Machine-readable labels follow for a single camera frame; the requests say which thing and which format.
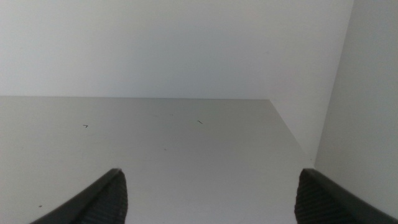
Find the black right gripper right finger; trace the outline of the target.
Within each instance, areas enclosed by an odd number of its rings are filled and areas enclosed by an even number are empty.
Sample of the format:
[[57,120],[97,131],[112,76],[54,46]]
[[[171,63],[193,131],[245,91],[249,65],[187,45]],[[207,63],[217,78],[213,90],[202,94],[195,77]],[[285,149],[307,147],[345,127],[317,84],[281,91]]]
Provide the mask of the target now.
[[300,173],[294,213],[299,224],[397,224],[315,169]]

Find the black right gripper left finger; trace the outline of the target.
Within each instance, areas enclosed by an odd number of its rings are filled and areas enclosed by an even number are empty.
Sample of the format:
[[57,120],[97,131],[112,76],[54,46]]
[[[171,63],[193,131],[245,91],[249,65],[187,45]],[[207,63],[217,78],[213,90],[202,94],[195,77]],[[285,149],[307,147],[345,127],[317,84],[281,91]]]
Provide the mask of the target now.
[[124,224],[127,210],[125,175],[121,169],[111,169],[33,224]]

